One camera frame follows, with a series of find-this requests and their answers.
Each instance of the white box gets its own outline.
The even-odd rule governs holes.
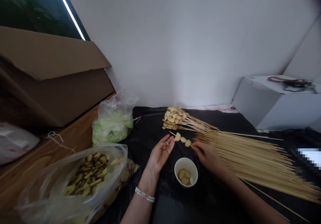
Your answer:
[[[243,78],[232,102],[256,129],[306,128],[321,116],[321,84],[315,83],[317,94],[310,89],[290,92],[268,77],[272,76]]]

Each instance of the plastic bag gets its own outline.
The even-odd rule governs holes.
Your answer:
[[[91,195],[65,196],[64,190],[85,163],[84,158],[95,153],[109,157],[106,173],[108,178]],[[127,155],[126,145],[107,144],[84,150],[46,167],[19,196],[16,208],[22,220],[40,224],[88,224],[95,221],[111,205],[117,193],[138,168],[133,161],[127,159]],[[126,182],[121,182],[125,169],[129,176]]]
[[[127,90],[119,91],[98,108],[98,119],[92,124],[93,146],[125,139],[134,127],[133,108],[139,98]]]
[[[40,139],[17,126],[0,122],[0,165],[26,154]]]

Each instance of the wooden table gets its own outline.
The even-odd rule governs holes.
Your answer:
[[[98,106],[99,104],[67,127],[57,130],[56,133],[64,140],[64,146],[76,152],[92,147],[91,124],[97,117]],[[59,136],[54,136],[54,139],[61,142]],[[17,198],[27,182],[40,170],[71,154],[73,151],[59,146],[52,139],[45,139],[24,157],[0,166],[0,216],[4,213],[13,213],[10,215],[15,216]]]

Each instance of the white paper cup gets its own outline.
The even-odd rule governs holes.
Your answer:
[[[181,181],[180,178],[178,177],[178,173],[180,172],[181,169],[186,169],[191,173],[191,178],[190,178],[190,182],[191,185],[184,185]],[[174,172],[175,172],[175,176],[176,179],[178,180],[178,182],[181,184],[182,187],[184,188],[190,188],[193,185],[195,185],[195,183],[197,182],[198,179],[198,171],[196,168],[196,165],[194,164],[193,161],[191,161],[188,158],[181,158],[179,159],[175,166],[174,166]]]

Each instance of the pearl bracelet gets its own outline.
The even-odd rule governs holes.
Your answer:
[[[138,187],[136,187],[135,192],[136,192],[137,195],[139,195],[139,196],[141,196],[143,198],[146,198],[146,200],[148,200],[149,202],[154,203],[155,197],[146,196],[146,193],[142,192],[140,189],[138,189]]]

